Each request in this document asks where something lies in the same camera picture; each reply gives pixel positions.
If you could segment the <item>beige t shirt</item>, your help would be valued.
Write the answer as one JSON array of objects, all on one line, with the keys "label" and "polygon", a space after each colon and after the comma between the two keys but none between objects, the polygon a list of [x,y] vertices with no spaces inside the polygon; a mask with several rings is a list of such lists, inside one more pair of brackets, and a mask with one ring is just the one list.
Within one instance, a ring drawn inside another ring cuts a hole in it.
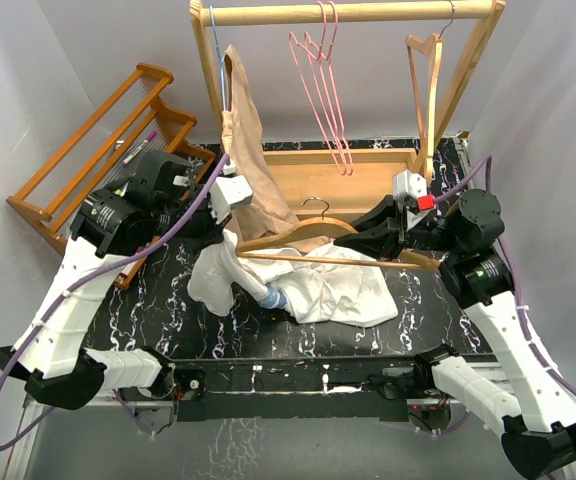
[{"label": "beige t shirt", "polygon": [[222,111],[221,142],[253,193],[250,204],[234,210],[227,228],[240,241],[256,240],[287,231],[299,219],[266,164],[261,119],[242,60],[232,45],[225,51],[224,68],[229,105]]}]

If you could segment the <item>white t shirt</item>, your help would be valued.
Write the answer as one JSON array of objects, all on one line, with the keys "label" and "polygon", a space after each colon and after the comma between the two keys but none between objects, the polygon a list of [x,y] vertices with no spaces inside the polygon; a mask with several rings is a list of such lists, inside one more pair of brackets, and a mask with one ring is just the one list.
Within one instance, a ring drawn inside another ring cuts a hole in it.
[{"label": "white t shirt", "polygon": [[233,308],[234,284],[262,308],[283,309],[300,324],[334,321],[367,328],[398,315],[380,268],[308,261],[368,259],[354,250],[328,243],[294,262],[240,258],[237,243],[237,235],[224,230],[222,242],[201,251],[187,286],[189,296],[215,315],[225,316]]}]

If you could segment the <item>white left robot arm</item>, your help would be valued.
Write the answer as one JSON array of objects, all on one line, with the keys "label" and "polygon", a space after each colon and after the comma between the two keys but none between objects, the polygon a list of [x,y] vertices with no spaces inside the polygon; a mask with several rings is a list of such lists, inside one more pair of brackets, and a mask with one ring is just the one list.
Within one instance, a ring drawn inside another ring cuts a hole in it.
[{"label": "white left robot arm", "polygon": [[70,226],[57,275],[26,332],[0,347],[0,369],[24,381],[36,401],[67,410],[98,393],[139,388],[154,399],[168,396],[175,376],[169,360],[152,348],[86,349],[83,340],[108,290],[123,269],[174,236],[206,240],[218,230],[209,190],[222,156],[205,183],[193,182],[191,164],[163,151],[148,152],[137,169],[92,191]]}]

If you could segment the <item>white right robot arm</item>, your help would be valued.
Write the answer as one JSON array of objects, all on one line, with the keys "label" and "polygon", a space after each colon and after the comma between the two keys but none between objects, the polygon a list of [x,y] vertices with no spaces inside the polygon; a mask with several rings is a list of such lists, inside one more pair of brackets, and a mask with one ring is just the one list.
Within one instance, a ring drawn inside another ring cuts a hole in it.
[{"label": "white right robot arm", "polygon": [[539,479],[576,461],[576,394],[540,362],[538,338],[516,299],[519,287],[493,247],[505,230],[497,198],[471,189],[442,216],[432,214],[434,205],[431,195],[387,195],[354,221],[355,233],[334,243],[375,260],[408,248],[444,253],[440,279],[486,338],[512,389],[477,373],[447,344],[416,355],[412,371],[396,381],[460,401],[499,437],[518,474]]}]

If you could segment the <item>light wooden hanger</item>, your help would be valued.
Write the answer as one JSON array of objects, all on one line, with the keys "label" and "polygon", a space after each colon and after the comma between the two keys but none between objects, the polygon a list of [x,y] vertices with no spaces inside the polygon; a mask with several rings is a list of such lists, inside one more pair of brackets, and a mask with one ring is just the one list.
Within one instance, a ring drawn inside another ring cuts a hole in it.
[{"label": "light wooden hanger", "polygon": [[[436,102],[438,82],[441,70],[444,31],[453,23],[456,7],[449,1],[451,7],[450,21],[439,33],[429,35],[425,40],[414,35],[408,35],[405,40],[412,81],[413,98],[416,109],[417,127],[419,132],[419,149],[415,160],[408,169],[419,174],[427,184],[433,178],[433,159],[436,149]],[[428,60],[427,92],[422,94],[415,65],[415,55],[420,54]]]}]

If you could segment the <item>wooden clothes rack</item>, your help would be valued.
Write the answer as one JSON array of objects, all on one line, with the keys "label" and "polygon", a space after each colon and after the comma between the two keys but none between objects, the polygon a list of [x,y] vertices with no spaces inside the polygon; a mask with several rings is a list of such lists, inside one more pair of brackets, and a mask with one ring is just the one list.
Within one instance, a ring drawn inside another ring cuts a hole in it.
[{"label": "wooden clothes rack", "polygon": [[[472,74],[492,36],[506,6],[503,1],[452,1],[454,20],[472,19],[473,30],[456,64],[443,98],[436,102],[436,148],[445,133]],[[449,1],[403,1],[385,3],[351,3],[337,6],[339,23],[385,21],[450,20]],[[189,4],[208,96],[215,122],[222,125],[222,100],[217,75],[218,61],[209,8],[199,1]],[[267,26],[322,23],[318,6],[283,5],[216,8],[217,27]],[[342,177],[333,171],[324,150],[268,151],[264,158],[289,206],[300,217],[314,215],[312,208],[301,206],[311,195],[321,195],[332,204],[333,214],[352,219],[377,202],[379,194],[392,184],[393,175],[408,168],[417,156],[414,148],[364,148],[354,150],[358,171]]]}]

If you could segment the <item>purple capped marker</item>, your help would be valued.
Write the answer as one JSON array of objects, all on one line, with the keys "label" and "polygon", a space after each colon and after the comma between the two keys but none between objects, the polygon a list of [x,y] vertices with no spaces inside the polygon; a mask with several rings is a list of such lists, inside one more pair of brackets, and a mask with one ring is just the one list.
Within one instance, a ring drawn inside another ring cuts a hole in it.
[{"label": "purple capped marker", "polygon": [[153,140],[158,136],[158,132],[153,130],[144,140],[138,145],[130,147],[127,153],[121,159],[121,166],[126,167],[132,160],[137,157]]}]

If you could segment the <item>orange wooden shelf rack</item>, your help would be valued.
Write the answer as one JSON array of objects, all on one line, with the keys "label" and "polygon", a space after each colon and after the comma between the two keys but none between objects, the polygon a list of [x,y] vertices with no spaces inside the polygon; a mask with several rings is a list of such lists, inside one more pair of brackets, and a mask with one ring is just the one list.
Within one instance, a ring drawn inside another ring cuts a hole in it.
[{"label": "orange wooden shelf rack", "polygon": [[[194,145],[187,135],[194,115],[167,105],[161,94],[173,82],[163,68],[139,63],[126,80],[58,147],[7,204],[56,252],[65,252],[68,227],[85,196],[135,170],[149,150],[188,158],[201,179],[216,155]],[[153,130],[158,136],[126,167],[121,159]]]}]

